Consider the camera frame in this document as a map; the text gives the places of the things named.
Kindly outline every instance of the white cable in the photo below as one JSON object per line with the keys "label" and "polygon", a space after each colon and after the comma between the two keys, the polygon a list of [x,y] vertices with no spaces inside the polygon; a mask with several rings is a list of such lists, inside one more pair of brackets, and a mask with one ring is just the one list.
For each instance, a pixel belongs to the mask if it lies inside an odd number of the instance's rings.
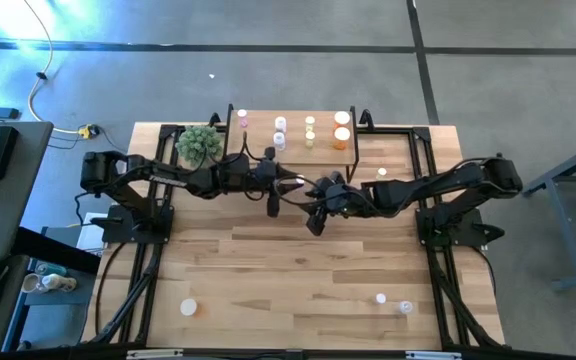
{"label": "white cable", "polygon": [[[48,71],[48,68],[50,67],[50,64],[52,63],[52,55],[53,55],[52,39],[50,38],[50,34],[48,33],[48,29],[46,29],[46,25],[44,25],[43,21],[41,21],[41,18],[39,17],[39,15],[37,15],[37,13],[35,12],[35,9],[33,9],[32,6],[30,6],[30,4],[28,3],[28,0],[24,0],[24,2],[26,3],[26,6],[28,6],[28,9],[30,9],[30,11],[32,11],[33,15],[35,15],[35,18],[37,18],[39,25],[41,25],[41,27],[44,29],[44,33],[46,33],[46,38],[48,39],[48,44],[50,46],[50,57],[48,57],[48,62],[46,63],[46,66],[44,66],[44,69],[41,70],[41,73],[46,74],[46,71]],[[35,95],[37,94],[37,90],[38,90],[37,88],[39,87],[39,82],[41,80],[42,79],[39,78],[39,76],[37,76],[37,81],[35,81],[35,85],[32,86],[32,90],[30,90],[30,94],[28,94],[28,110],[30,110],[30,113],[35,118],[35,120],[37,120],[37,121],[44,121],[41,117],[39,117],[39,115],[37,115],[37,113],[35,112],[35,109],[32,106],[32,101],[35,98]],[[64,133],[64,134],[79,134],[79,131],[77,131],[77,130],[66,130],[66,129],[60,129],[58,127],[53,128],[53,131],[57,131],[57,132]]]}

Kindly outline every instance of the table leg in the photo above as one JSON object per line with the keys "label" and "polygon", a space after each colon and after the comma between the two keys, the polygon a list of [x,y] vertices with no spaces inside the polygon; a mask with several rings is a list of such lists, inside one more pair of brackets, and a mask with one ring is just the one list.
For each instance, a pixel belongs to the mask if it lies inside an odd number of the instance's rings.
{"label": "table leg", "polygon": [[11,253],[25,254],[93,275],[97,274],[100,260],[99,257],[89,252],[62,244],[23,227],[17,231]]}

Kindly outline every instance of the wooden tabletop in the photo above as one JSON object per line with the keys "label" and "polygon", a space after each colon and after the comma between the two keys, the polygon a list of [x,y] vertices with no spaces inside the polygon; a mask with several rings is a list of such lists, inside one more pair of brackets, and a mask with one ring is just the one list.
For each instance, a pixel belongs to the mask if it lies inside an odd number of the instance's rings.
{"label": "wooden tabletop", "polygon": [[[248,126],[239,126],[237,110],[230,115],[230,136],[228,137],[228,153],[238,153],[243,144],[243,133],[248,133],[247,144],[250,153],[262,157],[264,150],[273,146],[272,136],[275,134],[275,119],[286,118],[286,149],[276,152],[275,161],[286,165],[352,165],[355,163],[355,143],[353,141],[352,114],[347,128],[350,130],[350,140],[344,150],[333,148],[333,128],[336,111],[260,111],[249,110],[246,116]],[[306,147],[306,117],[315,118],[314,146]]]}
{"label": "wooden tabletop", "polygon": [[[160,125],[136,123],[130,153],[152,158]],[[446,171],[462,158],[456,129],[431,126],[430,131],[437,168]],[[353,184],[374,180],[380,167],[388,178],[413,178],[404,136],[362,134],[359,152]],[[289,168],[312,180],[334,169]],[[147,185],[133,183],[144,195]],[[172,202],[175,222],[164,247],[149,347],[440,349],[428,263],[413,220],[416,204],[395,219],[329,218],[323,235],[314,237],[304,226],[305,214],[285,203],[280,216],[271,219],[265,201],[251,202],[241,194],[208,201],[175,189]],[[100,274],[115,246],[104,252]],[[102,325],[126,297],[135,249],[126,245],[110,267]],[[472,249],[454,251],[464,302],[503,342],[486,263]],[[83,340],[94,334],[96,289]],[[377,293],[386,294],[386,304],[373,302]],[[184,317],[179,306],[189,297],[199,310]],[[395,310],[404,300],[414,305],[408,316]],[[446,310],[457,339],[452,307]]]}

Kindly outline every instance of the desk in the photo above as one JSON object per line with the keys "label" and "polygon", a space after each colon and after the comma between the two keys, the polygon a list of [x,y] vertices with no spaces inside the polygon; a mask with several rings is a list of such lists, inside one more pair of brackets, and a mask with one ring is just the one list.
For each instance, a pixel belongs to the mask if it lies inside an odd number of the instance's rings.
{"label": "desk", "polygon": [[[129,152],[154,157],[160,126],[136,123]],[[456,129],[431,126],[430,132],[437,168],[446,171],[462,159]],[[361,135],[359,153],[355,185],[374,180],[380,167],[388,169],[387,177],[413,178],[404,137]],[[331,170],[319,165],[289,169],[313,179]],[[145,195],[148,184],[133,187]],[[159,270],[149,347],[440,348],[427,258],[417,244],[416,204],[395,219],[329,218],[323,235],[314,237],[304,226],[306,215],[284,203],[276,219],[266,217],[264,201],[251,202],[243,194],[206,201],[175,189],[172,203],[175,222]],[[104,252],[100,272],[115,246]],[[102,324],[126,296],[135,249],[127,244],[110,267]],[[464,302],[503,342],[485,262],[468,248],[454,252]],[[377,293],[389,302],[372,304]],[[187,297],[200,304],[191,318],[179,311]],[[395,315],[401,300],[415,306],[407,317]],[[452,308],[446,311],[456,339]],[[88,314],[83,340],[94,335],[94,305]],[[140,317],[138,303],[133,335]]]}

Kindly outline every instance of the potted plant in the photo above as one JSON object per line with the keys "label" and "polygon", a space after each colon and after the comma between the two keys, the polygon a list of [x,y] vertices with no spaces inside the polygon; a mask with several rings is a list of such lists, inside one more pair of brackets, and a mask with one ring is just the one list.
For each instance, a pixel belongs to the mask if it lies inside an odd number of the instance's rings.
{"label": "potted plant", "polygon": [[221,157],[221,137],[213,126],[189,126],[175,144],[181,155],[191,166],[207,166],[210,158]]}

